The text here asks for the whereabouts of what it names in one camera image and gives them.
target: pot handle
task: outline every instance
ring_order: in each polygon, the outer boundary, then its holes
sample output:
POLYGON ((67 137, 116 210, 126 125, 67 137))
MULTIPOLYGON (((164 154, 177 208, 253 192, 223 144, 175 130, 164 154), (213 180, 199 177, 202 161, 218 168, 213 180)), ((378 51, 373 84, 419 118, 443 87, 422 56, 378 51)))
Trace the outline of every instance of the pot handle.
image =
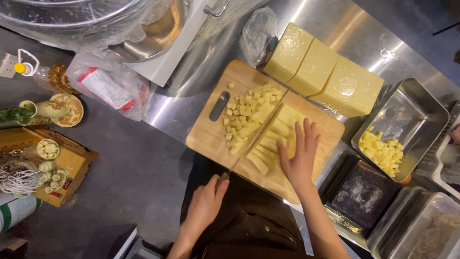
POLYGON ((206 5, 204 7, 204 13, 210 14, 214 17, 219 17, 224 13, 225 9, 227 9, 227 6, 229 5, 229 3, 230 3, 230 0, 225 0, 224 7, 222 7, 222 10, 220 10, 219 12, 214 12, 213 9, 209 5, 206 5))

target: left hand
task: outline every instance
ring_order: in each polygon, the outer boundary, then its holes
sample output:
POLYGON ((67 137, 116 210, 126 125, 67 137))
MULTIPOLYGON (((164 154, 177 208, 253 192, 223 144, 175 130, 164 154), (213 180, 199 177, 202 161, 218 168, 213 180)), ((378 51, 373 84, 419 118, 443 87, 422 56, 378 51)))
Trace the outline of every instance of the left hand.
POLYGON ((216 193, 218 175, 214 175, 206 186, 200 186, 193 193, 193 198, 187 213, 187 218, 182 223, 181 232, 185 231, 188 236, 196 240, 203 231, 214 221, 222 204, 222 199, 230 181, 223 181, 216 193))

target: right hand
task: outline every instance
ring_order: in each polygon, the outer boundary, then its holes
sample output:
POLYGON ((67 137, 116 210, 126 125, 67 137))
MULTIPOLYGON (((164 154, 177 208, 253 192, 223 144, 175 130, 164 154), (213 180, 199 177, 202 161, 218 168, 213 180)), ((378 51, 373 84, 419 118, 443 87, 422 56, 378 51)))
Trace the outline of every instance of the right hand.
POLYGON ((295 123, 296 146, 295 155, 288 159, 286 148, 277 142, 281 168, 296 193, 307 188, 314 188, 311 181, 313 164, 315 162, 316 149, 318 148, 321 134, 316 134, 316 123, 310 125, 308 118, 304 119, 304 134, 299 122, 295 123))

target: green stripe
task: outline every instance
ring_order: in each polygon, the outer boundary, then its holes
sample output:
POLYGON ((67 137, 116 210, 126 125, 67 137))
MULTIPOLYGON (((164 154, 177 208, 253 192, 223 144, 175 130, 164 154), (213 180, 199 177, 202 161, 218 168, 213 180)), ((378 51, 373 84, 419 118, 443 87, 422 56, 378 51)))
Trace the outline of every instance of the green stripe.
POLYGON ((35 206, 35 210, 38 210, 38 208, 40 208, 41 206, 41 200, 39 198, 36 198, 37 199, 37 205, 35 206))
POLYGON ((0 231, 0 233, 4 233, 5 231, 8 230, 11 224, 11 211, 10 211, 10 208, 8 207, 8 203, 0 206, 0 212, 3 214, 3 228, 0 231))

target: wooden cutting board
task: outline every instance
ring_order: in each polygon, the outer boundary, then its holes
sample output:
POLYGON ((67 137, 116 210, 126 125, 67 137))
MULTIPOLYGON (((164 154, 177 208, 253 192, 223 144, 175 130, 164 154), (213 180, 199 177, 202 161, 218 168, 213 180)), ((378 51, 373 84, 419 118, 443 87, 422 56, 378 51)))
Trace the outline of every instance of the wooden cutting board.
MULTIPOLYGON (((270 171, 263 176, 246 157, 241 157, 238 161, 238 158, 245 154, 247 147, 251 143, 251 139, 257 137, 255 136, 256 134, 249 138, 249 141, 246 142, 246 145, 237 155, 233 156, 230 154, 230 149, 227 147, 225 139, 227 129, 224 127, 223 120, 224 118, 228 118, 228 116, 225 115, 226 109, 222 111, 221 116, 217 119, 217 121, 213 122, 209 119, 209 114, 214 108, 217 100, 220 98, 222 92, 229 92, 229 102, 234 102, 235 97, 245 96, 247 95, 249 89, 267 83, 270 83, 273 87, 280 89, 283 92, 288 90, 283 85, 258 72, 255 68, 249 66, 248 64, 240 60, 231 61, 225 68, 219 82, 190 130, 185 143, 189 148, 221 164, 222 166, 227 168, 235 166, 233 169, 235 173, 259 185, 260 187, 265 188, 294 204, 300 204, 294 189, 282 171, 276 168, 271 168, 270 171), (230 83, 234 83, 235 87, 229 89, 228 85, 230 83)), ((310 119, 310 122, 317 123, 317 132, 321 133, 322 137, 316 152, 315 166, 313 168, 312 180, 315 181, 329 159, 335 146, 342 137, 345 127, 340 121, 312 105, 304 98, 296 95, 294 92, 289 91, 286 93, 282 102, 304 114, 310 119)))

